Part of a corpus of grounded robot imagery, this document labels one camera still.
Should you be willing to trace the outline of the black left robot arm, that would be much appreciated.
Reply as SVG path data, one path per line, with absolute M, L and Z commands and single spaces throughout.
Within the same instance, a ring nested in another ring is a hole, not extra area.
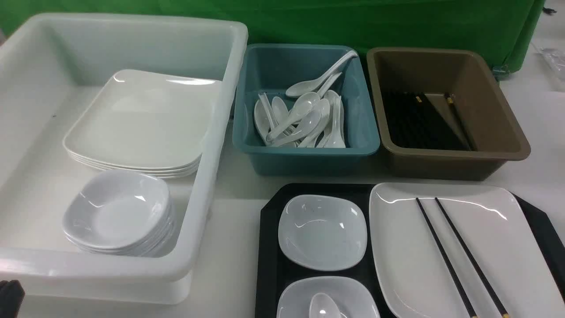
M 0 317 L 16 318 L 26 295 L 19 280 L 0 282 Z

